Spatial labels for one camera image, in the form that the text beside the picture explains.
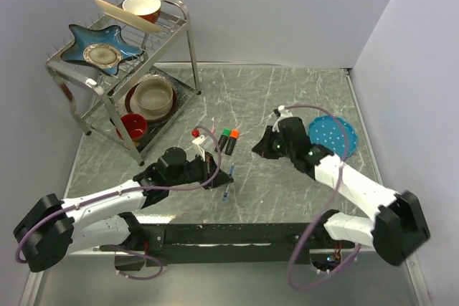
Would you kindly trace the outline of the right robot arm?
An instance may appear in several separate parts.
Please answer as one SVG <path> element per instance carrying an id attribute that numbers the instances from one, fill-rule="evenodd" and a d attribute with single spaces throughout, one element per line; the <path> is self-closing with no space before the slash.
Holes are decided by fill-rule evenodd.
<path id="1" fill-rule="evenodd" d="M 400 265 L 430 237 L 419 199 L 367 178 L 327 147 L 312 143 L 302 120 L 280 118 L 266 127 L 252 152 L 262 158 L 288 158 L 296 170 L 338 192 L 364 212 L 363 217 L 336 212 L 313 233 L 321 247 L 337 240 L 362 244 L 393 266 Z"/>

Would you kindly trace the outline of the green highlighter cap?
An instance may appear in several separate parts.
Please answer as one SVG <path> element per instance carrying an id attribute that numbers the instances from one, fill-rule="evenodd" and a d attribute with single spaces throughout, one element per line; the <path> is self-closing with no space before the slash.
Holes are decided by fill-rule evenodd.
<path id="1" fill-rule="evenodd" d="M 230 133 L 231 133 L 231 130 L 230 130 L 229 128 L 225 128 L 225 129 L 223 130 L 223 132 L 222 132 L 222 134 L 225 135 L 225 136 L 229 136 Z"/>

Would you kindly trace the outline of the black orange-tipped highlighter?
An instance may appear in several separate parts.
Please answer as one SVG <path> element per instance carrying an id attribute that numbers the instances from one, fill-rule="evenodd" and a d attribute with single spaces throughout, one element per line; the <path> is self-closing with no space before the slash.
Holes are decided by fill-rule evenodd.
<path id="1" fill-rule="evenodd" d="M 227 145 L 226 145 L 226 148 L 225 148 L 225 154 L 227 156 L 231 156 L 234 149 L 235 149 L 235 146 L 236 146 L 236 142 L 237 142 L 237 139 L 235 138 L 231 138 L 230 135 L 229 135 L 229 139 L 227 141 Z"/>

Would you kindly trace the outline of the blue pen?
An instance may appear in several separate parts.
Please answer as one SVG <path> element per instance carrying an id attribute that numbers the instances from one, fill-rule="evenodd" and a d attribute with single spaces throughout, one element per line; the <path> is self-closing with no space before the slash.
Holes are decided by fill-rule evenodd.
<path id="1" fill-rule="evenodd" d="M 230 166 L 230 169 L 229 169 L 229 177 L 233 177 L 233 174 L 234 174 L 234 171 L 235 171 L 235 163 L 232 163 L 231 166 Z M 223 202 L 225 202 L 227 200 L 227 197 L 229 195 L 229 192 L 230 192 L 230 184 L 232 182 L 230 181 L 227 185 L 226 185 L 226 188 L 224 190 L 224 193 L 222 195 L 222 200 Z"/>

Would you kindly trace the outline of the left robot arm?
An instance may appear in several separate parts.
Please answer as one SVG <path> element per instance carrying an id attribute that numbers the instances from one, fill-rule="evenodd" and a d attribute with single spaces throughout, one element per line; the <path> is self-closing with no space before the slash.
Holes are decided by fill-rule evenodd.
<path id="1" fill-rule="evenodd" d="M 188 161 L 183 149 L 165 151 L 155 163 L 119 186 L 89 196 L 40 198 L 15 227 L 15 260 L 41 272 L 67 254 L 99 245 L 136 249 L 143 229 L 134 211 L 153 206 L 170 191 L 217 188 L 234 181 L 220 166 L 221 156 L 206 152 Z"/>

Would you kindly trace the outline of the orange highlighter cap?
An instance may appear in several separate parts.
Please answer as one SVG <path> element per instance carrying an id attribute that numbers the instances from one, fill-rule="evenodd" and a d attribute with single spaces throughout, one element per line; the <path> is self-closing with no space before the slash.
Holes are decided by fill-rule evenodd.
<path id="1" fill-rule="evenodd" d="M 238 139 L 238 137 L 239 137 L 239 131 L 238 131 L 238 130 L 232 130 L 232 132 L 231 132 L 231 134 L 230 134 L 230 137 L 231 137 L 231 138 Z"/>

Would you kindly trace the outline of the black green-tipped highlighter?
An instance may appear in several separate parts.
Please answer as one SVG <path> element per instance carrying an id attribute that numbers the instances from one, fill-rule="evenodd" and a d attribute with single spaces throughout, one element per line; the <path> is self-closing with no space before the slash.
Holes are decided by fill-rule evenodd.
<path id="1" fill-rule="evenodd" d="M 229 139 L 229 136 L 225 136 L 225 135 L 223 135 L 221 133 L 221 135 L 220 135 L 220 137 L 218 139 L 217 147 L 215 148 L 215 151 L 217 151 L 217 149 L 220 149 L 220 151 L 223 152 L 224 147 L 226 146 L 228 139 Z"/>

